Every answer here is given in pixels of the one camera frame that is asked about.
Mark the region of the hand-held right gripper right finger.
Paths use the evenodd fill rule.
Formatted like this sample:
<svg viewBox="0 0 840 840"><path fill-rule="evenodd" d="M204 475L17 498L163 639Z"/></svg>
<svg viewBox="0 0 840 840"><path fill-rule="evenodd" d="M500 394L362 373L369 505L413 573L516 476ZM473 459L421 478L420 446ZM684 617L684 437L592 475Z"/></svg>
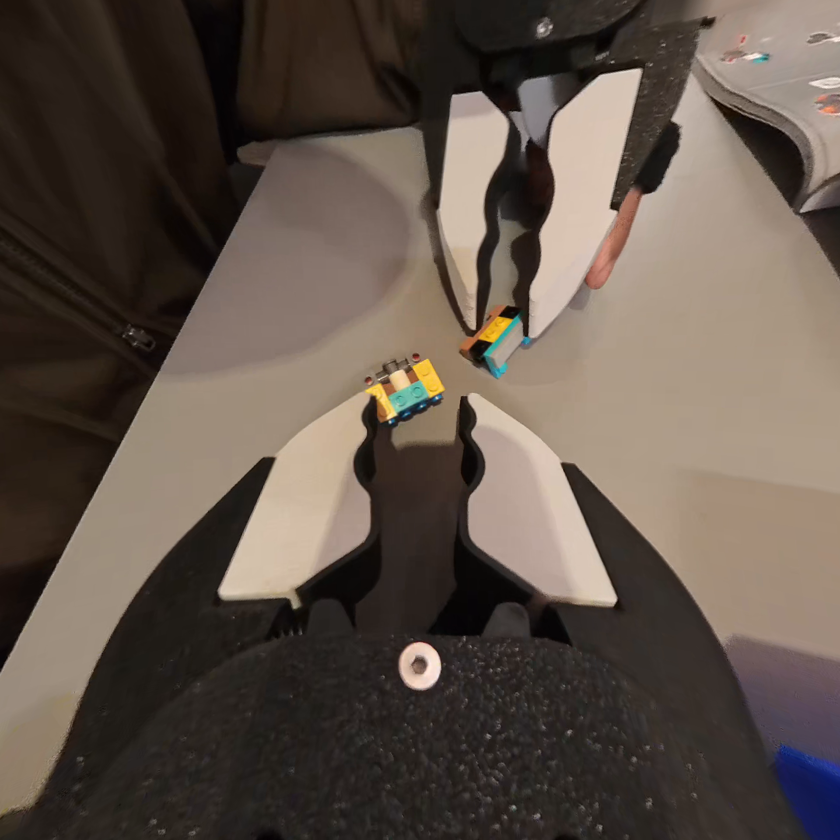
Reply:
<svg viewBox="0 0 840 840"><path fill-rule="evenodd" d="M528 601L614 607L613 583L560 457L479 394L460 400L465 484L458 513L462 571L487 572Z"/></svg>

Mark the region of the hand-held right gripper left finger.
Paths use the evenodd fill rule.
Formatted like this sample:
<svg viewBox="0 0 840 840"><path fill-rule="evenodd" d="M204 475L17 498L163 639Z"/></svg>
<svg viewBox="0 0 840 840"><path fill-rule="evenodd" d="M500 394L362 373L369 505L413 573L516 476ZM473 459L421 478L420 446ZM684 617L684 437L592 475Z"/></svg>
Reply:
<svg viewBox="0 0 840 840"><path fill-rule="evenodd" d="M382 568L371 500L375 405L359 393L276 452L230 564L221 601L360 601Z"/></svg>

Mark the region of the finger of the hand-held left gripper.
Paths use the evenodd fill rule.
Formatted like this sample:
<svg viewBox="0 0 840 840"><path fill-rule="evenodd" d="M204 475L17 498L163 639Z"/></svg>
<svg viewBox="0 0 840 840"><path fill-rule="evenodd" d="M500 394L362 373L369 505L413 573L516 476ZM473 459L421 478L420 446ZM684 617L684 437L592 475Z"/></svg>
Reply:
<svg viewBox="0 0 840 840"><path fill-rule="evenodd" d="M524 127L546 153L553 178L529 289L531 340L570 304L612 231L617 170L641 78L640 69L626 69L588 82L563 73L520 85Z"/></svg>
<svg viewBox="0 0 840 840"><path fill-rule="evenodd" d="M511 116L482 91L452 97L434 210L436 261L450 305L468 333L483 323L499 242L499 212L521 152Z"/></svg>

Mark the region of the grey-topped toy brick assembly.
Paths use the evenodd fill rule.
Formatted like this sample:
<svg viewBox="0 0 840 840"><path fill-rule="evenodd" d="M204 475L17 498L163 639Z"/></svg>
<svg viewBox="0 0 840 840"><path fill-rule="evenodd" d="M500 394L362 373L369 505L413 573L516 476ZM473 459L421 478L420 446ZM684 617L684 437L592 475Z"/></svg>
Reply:
<svg viewBox="0 0 840 840"><path fill-rule="evenodd" d="M498 306L490 310L487 320L477 332L459 347L470 363L486 369L499 379L508 370L512 355L527 348L532 340L525 334L522 310L514 306Z"/></svg>

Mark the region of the yellow teal toy brick assembly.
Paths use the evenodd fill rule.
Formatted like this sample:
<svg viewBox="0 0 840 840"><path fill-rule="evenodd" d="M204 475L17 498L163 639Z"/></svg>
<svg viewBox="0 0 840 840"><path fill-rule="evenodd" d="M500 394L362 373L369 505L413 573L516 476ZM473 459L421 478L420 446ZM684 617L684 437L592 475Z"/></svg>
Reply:
<svg viewBox="0 0 840 840"><path fill-rule="evenodd" d="M384 362L364 377L364 391L374 399L377 421L395 427L439 405L445 385L432 362L421 353Z"/></svg>

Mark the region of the grey instruction booklet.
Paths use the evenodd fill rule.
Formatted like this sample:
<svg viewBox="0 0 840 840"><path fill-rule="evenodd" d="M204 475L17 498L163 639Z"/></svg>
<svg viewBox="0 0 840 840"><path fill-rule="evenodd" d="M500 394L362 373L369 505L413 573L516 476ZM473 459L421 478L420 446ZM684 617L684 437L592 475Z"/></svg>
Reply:
<svg viewBox="0 0 840 840"><path fill-rule="evenodd" d="M760 2L716 18L694 72L721 105L784 133L803 165L799 214L839 199L839 2Z"/></svg>

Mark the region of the person in brown jacket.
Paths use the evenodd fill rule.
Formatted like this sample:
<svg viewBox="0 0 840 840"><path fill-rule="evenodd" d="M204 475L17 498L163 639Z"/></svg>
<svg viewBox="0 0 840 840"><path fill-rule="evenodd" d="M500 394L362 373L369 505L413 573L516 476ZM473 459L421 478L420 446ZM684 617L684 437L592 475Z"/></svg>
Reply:
<svg viewBox="0 0 840 840"><path fill-rule="evenodd" d="M238 214L258 140L402 127L429 2L1 3L1 656Z"/></svg>

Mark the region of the blue plastic storage bin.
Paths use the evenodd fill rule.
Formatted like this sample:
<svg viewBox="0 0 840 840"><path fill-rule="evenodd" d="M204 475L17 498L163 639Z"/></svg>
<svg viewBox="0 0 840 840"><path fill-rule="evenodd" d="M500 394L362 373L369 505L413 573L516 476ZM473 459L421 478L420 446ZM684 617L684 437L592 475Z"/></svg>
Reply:
<svg viewBox="0 0 840 840"><path fill-rule="evenodd" d="M775 754L774 768L808 837L838 839L838 764L781 745Z"/></svg>

